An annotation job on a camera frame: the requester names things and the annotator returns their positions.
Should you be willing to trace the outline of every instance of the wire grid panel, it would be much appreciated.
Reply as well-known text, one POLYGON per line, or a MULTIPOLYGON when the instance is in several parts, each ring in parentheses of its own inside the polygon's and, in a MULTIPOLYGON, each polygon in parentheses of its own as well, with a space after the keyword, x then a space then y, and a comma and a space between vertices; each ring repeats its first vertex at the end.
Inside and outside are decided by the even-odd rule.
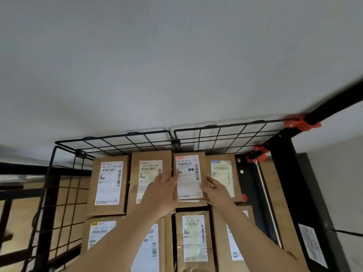
MULTIPOLYGON (((83 169, 84 160, 75 154, 73 158, 73 168, 83 169)), ((23 271, 63 271, 74 261, 82 242, 89 184, 90 177, 78 176, 46 181, 44 189, 49 194, 43 198, 39 217, 34 217, 32 255, 24 262, 23 271)))
POLYGON ((130 155, 136 151, 172 150, 173 137, 169 130, 130 132, 113 136, 85 137, 57 141, 70 150, 82 150, 90 158, 130 155))
POLYGON ((180 152, 205 151, 207 155, 247 153, 284 128, 284 119, 208 125, 176 129, 174 137, 180 152))

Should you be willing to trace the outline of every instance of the forearm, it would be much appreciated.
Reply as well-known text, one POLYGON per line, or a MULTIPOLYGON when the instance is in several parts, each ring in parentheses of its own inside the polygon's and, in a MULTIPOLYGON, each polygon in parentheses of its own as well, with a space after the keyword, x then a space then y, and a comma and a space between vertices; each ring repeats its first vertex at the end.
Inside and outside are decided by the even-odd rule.
POLYGON ((306 272, 299 262, 279 248, 234 204, 220 212, 251 272, 306 272))
POLYGON ((91 250, 81 255, 67 272, 129 272, 144 238, 156 220, 157 217, 151 212, 136 206, 91 250))

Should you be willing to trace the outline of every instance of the white shipping label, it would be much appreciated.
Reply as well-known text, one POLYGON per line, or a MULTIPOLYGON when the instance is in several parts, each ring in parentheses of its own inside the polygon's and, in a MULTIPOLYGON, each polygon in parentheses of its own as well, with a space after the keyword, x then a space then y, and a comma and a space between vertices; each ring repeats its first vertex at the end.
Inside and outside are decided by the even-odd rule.
POLYGON ((122 171, 123 161, 101 163, 95 205, 120 203, 122 171))
POLYGON ((328 268, 314 228, 302 224, 299 224, 299 228, 309 258, 328 268))
POLYGON ((93 245, 95 245, 113 228, 115 228, 115 226, 116 226, 115 220, 108 222, 91 222, 87 250, 90 249, 93 245))
POLYGON ((131 272, 159 272, 159 228, 154 224, 142 242, 131 272))
POLYGON ((184 262, 208 261, 204 215, 183 216, 184 262))
POLYGON ((147 186, 154 182, 158 174, 163 172, 162 160, 140 161, 139 164, 139 185, 137 187, 136 203, 140 203, 147 186))
POLYGON ((212 178, 226 186, 229 195, 234 197, 232 163, 229 160, 211 160, 212 178))
POLYGON ((178 199, 202 198, 203 192, 199 187, 200 166, 198 155, 176 157, 176 173, 178 178, 178 199))
MULTIPOLYGON (((245 213, 245 215, 248 216, 248 211, 243 210, 243 213, 245 213)), ((232 257, 232 260, 243 260, 243 256, 242 256, 240 250, 238 249, 238 246, 233 238, 232 232, 229 229, 227 224, 226 224, 226 226, 227 226, 227 233, 228 233, 230 255, 232 257)))

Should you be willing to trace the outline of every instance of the wooden floor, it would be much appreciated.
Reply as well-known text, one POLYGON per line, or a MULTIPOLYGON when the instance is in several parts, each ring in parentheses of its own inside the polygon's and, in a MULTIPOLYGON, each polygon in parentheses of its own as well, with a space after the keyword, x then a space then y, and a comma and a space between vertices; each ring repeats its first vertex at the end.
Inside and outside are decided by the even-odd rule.
MULTIPOLYGON (((269 190, 271 202, 275 212, 277 224, 281 233, 282 243, 286 251, 291 252, 301 263, 306 266, 306 262, 302 253, 300 243, 295 232, 295 228, 286 204, 284 193, 272 160, 267 160, 261 163, 261 169, 269 190)), ((62 179, 60 186, 68 187, 69 178, 62 179)), ((79 178, 73 178, 70 187, 78 186, 79 178)), ((38 188, 42 187, 42 182, 34 182, 25 184, 24 188, 38 188)), ((89 188, 89 178, 82 178, 80 181, 80 188, 89 188)), ((60 188, 58 193, 57 205, 68 204, 67 206, 59 206, 56 210, 54 227, 67 226, 72 223, 79 223, 85 220, 85 204, 74 205, 77 197, 77 203, 86 203, 88 197, 88 190, 60 188)), ((4 202, 0 202, 0 210, 2 210, 4 202)), ((17 199, 13 201, 11 213, 7 230, 13 233, 14 237, 11 241, 5 242, 2 245, 0 254, 6 254, 17 250, 25 249, 28 247, 28 241, 31 233, 31 222, 39 204, 39 198, 17 199)), ((81 243, 83 235, 84 224, 74 225, 71 229, 70 226, 53 231, 52 245, 49 258, 53 258, 81 243)), ((0 272, 19 272, 23 263, 16 263, 6 267, 0 268, 0 272)))

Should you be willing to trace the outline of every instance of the cardboard box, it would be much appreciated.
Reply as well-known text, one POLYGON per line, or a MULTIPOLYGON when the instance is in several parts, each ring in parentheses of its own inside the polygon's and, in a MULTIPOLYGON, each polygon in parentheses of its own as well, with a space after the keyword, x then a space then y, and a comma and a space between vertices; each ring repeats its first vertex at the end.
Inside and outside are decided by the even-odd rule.
POLYGON ((174 174, 179 174, 178 199, 208 199, 199 184, 207 183, 206 155, 203 151, 174 153, 174 174))
POLYGON ((129 157, 93 160, 86 216, 125 214, 129 157))
POLYGON ((101 218, 87 219, 84 224, 81 254, 95 245, 124 218, 125 216, 103 216, 101 218))
MULTIPOLYGON (((89 244, 95 244, 101 238, 103 238, 107 233, 109 233, 117 224, 120 222, 121 219, 124 219, 125 216, 108 216, 108 217, 101 217, 101 218, 92 218, 88 219, 85 222, 85 230, 84 230, 84 237, 81 247, 81 253, 86 252, 89 247, 89 244), (91 236, 95 238, 96 242, 90 242, 90 233, 93 231, 99 230, 107 230, 107 233, 100 233, 98 236, 91 236)), ((155 267, 159 267, 159 272, 169 272, 166 270, 166 229, 165 229, 165 219, 161 218, 158 219, 157 222, 152 226, 149 233, 145 237, 139 252, 135 256, 134 262, 132 264, 132 270, 137 271, 156 271, 155 267)))
POLYGON ((208 202, 206 199, 191 199, 186 201, 178 201, 176 208, 202 207, 207 205, 208 202))
POLYGON ((166 272, 174 272, 174 255, 173 255, 173 230, 171 215, 165 216, 165 237, 166 237, 166 272))
POLYGON ((132 154, 127 212, 141 202, 148 184, 153 182, 159 173, 165 172, 171 176, 171 167, 171 151, 144 151, 132 154))
POLYGON ((175 220, 178 272, 215 272, 209 212, 178 212, 175 220))
POLYGON ((243 201, 234 154, 207 155, 206 171, 207 176, 227 187, 234 202, 243 201))
MULTIPOLYGON (((252 206, 238 206, 241 216, 244 212, 254 221, 252 206)), ((234 243, 232 233, 229 233, 227 224, 215 207, 212 207, 213 228, 215 237, 215 252, 219 272, 249 272, 238 247, 234 243)))

